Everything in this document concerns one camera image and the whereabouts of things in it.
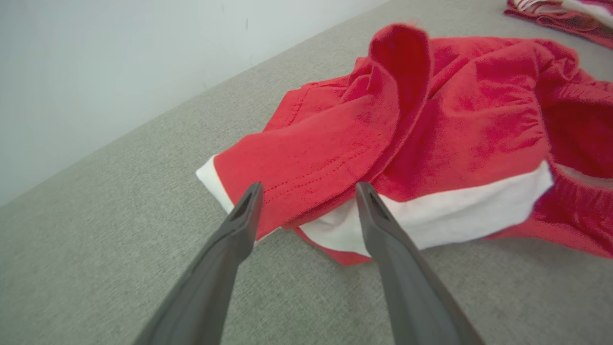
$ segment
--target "red fabric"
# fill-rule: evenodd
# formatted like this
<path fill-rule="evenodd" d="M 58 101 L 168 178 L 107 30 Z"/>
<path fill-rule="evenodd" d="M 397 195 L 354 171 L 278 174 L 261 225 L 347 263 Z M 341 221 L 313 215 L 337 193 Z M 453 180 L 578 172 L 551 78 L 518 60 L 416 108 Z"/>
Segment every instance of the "red fabric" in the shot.
<path fill-rule="evenodd" d="M 534 171 L 555 187 L 525 223 L 536 236 L 613 256 L 613 189 L 565 176 L 558 164 L 613 177 L 613 84 L 578 67 L 575 51 L 538 39 L 428 39 L 396 24 L 379 31 L 352 73 L 290 91 L 262 133 L 215 157 L 236 203 L 265 186 L 257 238 L 297 228 L 355 196 L 367 181 L 395 201 L 476 187 Z M 361 255 L 324 249 L 348 265 Z"/>
<path fill-rule="evenodd" d="M 568 11 L 563 14 L 532 13 L 519 10 L 512 0 L 507 0 L 507 9 L 504 10 L 504 14 L 575 34 L 613 49 L 613 29 L 603 25 L 589 14 L 576 11 Z"/>

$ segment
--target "stitching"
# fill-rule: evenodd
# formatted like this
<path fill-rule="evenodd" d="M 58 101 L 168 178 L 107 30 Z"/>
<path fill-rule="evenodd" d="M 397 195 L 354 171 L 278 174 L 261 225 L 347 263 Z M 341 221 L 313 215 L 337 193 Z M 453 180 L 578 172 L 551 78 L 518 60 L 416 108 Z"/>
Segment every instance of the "stitching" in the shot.
<path fill-rule="evenodd" d="M 301 185 L 295 185 L 295 186 L 293 186 L 292 188 L 290 188 L 290 189 L 286 190 L 285 192 L 280 193 L 279 195 L 276 195 L 276 196 L 274 196 L 274 197 L 270 198 L 269 200 L 265 201 L 265 202 L 262 204 L 262 206 L 264 206 L 264 205 L 266 205 L 266 204 L 270 203 L 271 201 L 273 201 L 274 199 L 277 199 L 278 197 L 280 197 L 280 196 L 282 196 L 282 195 L 285 195 L 285 194 L 287 194 L 287 193 L 289 193 L 289 192 L 291 192 L 291 191 L 293 191 L 293 190 L 296 190 L 297 188 L 304 187 L 304 186 L 306 186 L 306 185 L 310 185 L 310 184 L 312 184 L 313 182 L 317 182 L 317 181 L 319 181 L 319 180 L 323 179 L 324 177 L 329 176 L 330 174 L 332 174 L 332 173 L 334 173 L 335 171 L 339 170 L 339 169 L 340 169 L 340 168 L 341 168 L 341 167 L 342 167 L 342 166 L 343 166 L 345 163 L 347 163 L 349 160 L 352 160 L 353 158 L 355 158 L 355 157 L 357 157 L 357 156 L 359 156 L 359 155 L 363 154 L 364 152 L 368 151 L 369 149 L 370 149 L 370 148 L 369 148 L 369 147 L 367 147 L 367 148 L 365 148 L 364 150 L 362 150 L 362 151 L 360 151 L 360 152 L 358 152 L 358 153 L 354 154 L 353 156 L 351 156 L 351 157 L 349 157 L 349 158 L 345 159 L 345 160 L 344 160 L 344 161 L 342 161 L 342 162 L 341 162 L 341 163 L 340 163 L 340 164 L 339 164 L 339 165 L 338 165 L 338 166 L 337 166 L 337 167 L 336 167 L 334 170 L 332 170 L 331 172 L 328 172 L 327 174 L 325 174 L 325 175 L 321 176 L 321 177 L 320 177 L 320 178 L 318 178 L 318 179 L 314 179 L 314 180 L 311 180 L 311 181 L 309 181 L 309 182 L 305 182 L 305 183 L 303 183 L 303 184 L 301 184 Z"/>
<path fill-rule="evenodd" d="M 289 113 L 288 117 L 283 122 L 283 126 L 281 126 L 282 128 L 287 127 L 287 126 L 291 125 L 292 122 L 294 122 L 294 120 L 296 119 L 296 116 L 298 115 L 298 111 L 302 107 L 302 104 L 304 103 L 305 98 L 307 97 L 308 92 L 312 88 L 313 88 L 313 86 L 311 86 L 310 88 L 307 88 L 307 90 L 304 92 L 304 94 L 302 94 L 302 96 L 298 99 L 298 102 L 296 102 L 296 104 L 294 105 L 294 108 L 292 109 L 292 111 Z"/>
<path fill-rule="evenodd" d="M 329 166 L 330 166 L 332 163 L 334 163 L 334 162 L 336 162 L 337 160 L 339 160 L 339 158 L 340 158 L 340 157 L 335 157 L 335 158 L 334 158 L 332 161 L 330 161 L 330 163 L 328 163 L 328 164 L 324 165 L 323 167 L 321 167 L 321 168 L 319 168 L 319 169 L 317 169 L 317 170 L 315 170 L 315 171 L 309 172 L 308 174 L 306 174 L 306 175 L 302 175 L 302 176 L 300 176 L 300 177 L 295 177 L 295 178 L 293 178 L 293 179 L 291 179 L 291 180 L 287 180 L 287 181 L 282 182 L 282 183 L 280 183 L 280 184 L 278 184 L 278 185 L 274 185 L 274 186 L 272 186 L 272 187 L 270 187 L 270 188 L 266 189 L 264 192 L 270 192 L 271 190 L 273 190 L 273 189 L 275 189 L 275 188 L 277 188 L 277 187 L 279 187 L 279 186 L 282 186 L 282 185 L 284 185 L 284 184 L 288 184 L 288 183 L 290 183 L 290 182 L 292 182 L 292 181 L 294 181 L 294 180 L 299 180 L 299 179 L 302 179 L 302 178 L 304 178 L 304 177 L 306 177 L 306 176 L 309 176 L 309 175 L 312 175 L 312 174 L 314 174 L 314 173 L 316 173 L 316 172 L 318 172 L 318 171 L 322 171 L 323 169 L 326 169 L 327 167 L 329 167 Z"/>

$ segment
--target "red and white clothing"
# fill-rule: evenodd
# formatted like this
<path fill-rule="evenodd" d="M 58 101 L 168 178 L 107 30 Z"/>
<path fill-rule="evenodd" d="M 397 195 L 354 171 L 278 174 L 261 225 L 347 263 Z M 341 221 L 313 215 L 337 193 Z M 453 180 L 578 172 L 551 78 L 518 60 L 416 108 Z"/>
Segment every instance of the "red and white clothing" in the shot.
<path fill-rule="evenodd" d="M 390 25 L 197 176 L 227 211 L 261 181 L 257 239 L 294 229 L 344 265 L 369 259 L 358 181 L 422 249 L 536 236 L 613 257 L 613 83 L 552 41 Z"/>
<path fill-rule="evenodd" d="M 613 0 L 507 0 L 504 13 L 613 49 Z"/>

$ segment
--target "white wall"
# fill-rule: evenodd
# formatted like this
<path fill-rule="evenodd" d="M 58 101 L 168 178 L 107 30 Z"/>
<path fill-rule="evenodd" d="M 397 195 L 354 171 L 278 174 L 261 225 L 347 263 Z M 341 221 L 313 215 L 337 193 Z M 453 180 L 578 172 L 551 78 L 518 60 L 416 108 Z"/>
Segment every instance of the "white wall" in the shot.
<path fill-rule="evenodd" d="M 0 206 L 386 0 L 1 0 Z"/>

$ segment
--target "gray fabric surface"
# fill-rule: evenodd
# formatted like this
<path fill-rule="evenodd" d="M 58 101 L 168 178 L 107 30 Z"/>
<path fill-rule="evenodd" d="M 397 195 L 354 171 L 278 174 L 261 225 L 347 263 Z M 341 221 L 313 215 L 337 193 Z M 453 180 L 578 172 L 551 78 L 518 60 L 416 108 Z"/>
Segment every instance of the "gray fabric surface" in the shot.
<path fill-rule="evenodd" d="M 596 78 L 613 52 L 502 16 L 504 0 L 390 2 L 154 119 L 0 209 L 0 343 L 129 344 L 224 218 L 194 172 L 284 93 L 346 74 L 377 29 L 555 39 Z M 424 252 L 489 344 L 606 344 L 613 262 L 535 239 Z M 241 266 L 224 344 L 392 344 L 376 266 L 277 231 Z"/>

